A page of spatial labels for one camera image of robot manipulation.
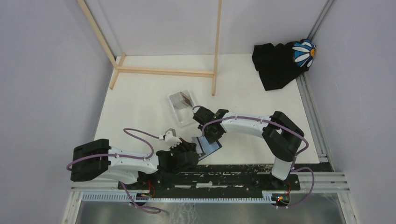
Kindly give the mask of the blue leather card holder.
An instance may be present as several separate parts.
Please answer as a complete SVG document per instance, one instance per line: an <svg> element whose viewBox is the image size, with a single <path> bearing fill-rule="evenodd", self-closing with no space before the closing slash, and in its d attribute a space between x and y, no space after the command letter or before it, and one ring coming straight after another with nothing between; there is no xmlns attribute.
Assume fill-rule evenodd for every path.
<svg viewBox="0 0 396 224"><path fill-rule="evenodd" d="M222 148L222 145L220 144L219 141L216 141L214 143L209 143L206 137L200 136L199 139L201 140L201 144L203 146L204 154L199 155L198 154L198 161L203 160L204 158L208 157L209 155L213 154L220 148Z"/></svg>

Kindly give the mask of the silver white credit card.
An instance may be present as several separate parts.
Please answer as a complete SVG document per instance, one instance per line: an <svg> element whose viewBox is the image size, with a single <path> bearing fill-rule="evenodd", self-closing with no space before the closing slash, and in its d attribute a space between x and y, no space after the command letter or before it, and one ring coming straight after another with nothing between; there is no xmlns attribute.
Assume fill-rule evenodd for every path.
<svg viewBox="0 0 396 224"><path fill-rule="evenodd" d="M203 146L199 137L192 137L192 142L196 144L196 153L199 155L203 155L205 152L203 150Z"/></svg>

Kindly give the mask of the clear plastic card box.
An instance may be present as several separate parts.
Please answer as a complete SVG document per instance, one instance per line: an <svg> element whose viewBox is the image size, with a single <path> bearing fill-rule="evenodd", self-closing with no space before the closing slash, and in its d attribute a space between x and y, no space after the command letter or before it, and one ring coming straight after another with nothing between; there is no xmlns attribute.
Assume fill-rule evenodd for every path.
<svg viewBox="0 0 396 224"><path fill-rule="evenodd" d="M196 100L195 100L193 94L188 89L184 89L184 90L181 90L181 91L190 95L190 97L192 99L192 102L193 102L193 107L198 105L196 103ZM193 119L193 112L192 112L193 111L193 109L192 109L193 107L186 107L184 109L176 109L176 108L174 108L173 105L171 104L171 101L170 101L170 98L169 98L169 95L171 95L171 94L167 95L167 100L168 100L168 103L170 105L171 114L172 114L176 124L179 127L184 127L184 126L188 126L188 125L194 123L195 121Z"/></svg>

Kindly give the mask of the silver credit card stack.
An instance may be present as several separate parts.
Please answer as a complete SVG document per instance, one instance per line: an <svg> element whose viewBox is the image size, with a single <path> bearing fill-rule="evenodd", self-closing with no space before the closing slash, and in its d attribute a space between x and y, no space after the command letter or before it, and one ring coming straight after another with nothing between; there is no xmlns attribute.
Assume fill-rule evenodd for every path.
<svg viewBox="0 0 396 224"><path fill-rule="evenodd" d="M176 109L184 109L186 107L193 107L193 102L189 94L182 91L169 95L171 104Z"/></svg>

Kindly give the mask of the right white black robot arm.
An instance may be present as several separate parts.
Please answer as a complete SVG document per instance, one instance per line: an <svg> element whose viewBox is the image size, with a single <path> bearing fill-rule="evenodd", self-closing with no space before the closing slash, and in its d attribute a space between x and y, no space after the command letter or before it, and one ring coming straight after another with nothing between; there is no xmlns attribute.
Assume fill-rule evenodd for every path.
<svg viewBox="0 0 396 224"><path fill-rule="evenodd" d="M219 150L220 138L226 133L242 133L264 139L274 155L274 165L269 175L269 183L275 190L284 189L295 164L298 149L304 142L304 132L283 112L275 111L270 116L240 115L226 109L217 112L203 106L194 106L193 119L198 122L202 135L193 137L196 151L202 159Z"/></svg>

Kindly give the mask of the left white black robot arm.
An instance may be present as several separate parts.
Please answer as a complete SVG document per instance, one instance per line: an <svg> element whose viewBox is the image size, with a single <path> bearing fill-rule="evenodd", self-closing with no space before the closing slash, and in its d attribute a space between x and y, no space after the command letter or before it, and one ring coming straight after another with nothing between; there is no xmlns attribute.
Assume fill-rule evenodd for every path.
<svg viewBox="0 0 396 224"><path fill-rule="evenodd" d="M195 168L200 159L196 147L195 143L180 140L168 151L141 154L112 147L108 139L99 139L75 147L67 170L71 172L73 182L105 178L140 190L147 184L144 174L179 173Z"/></svg>

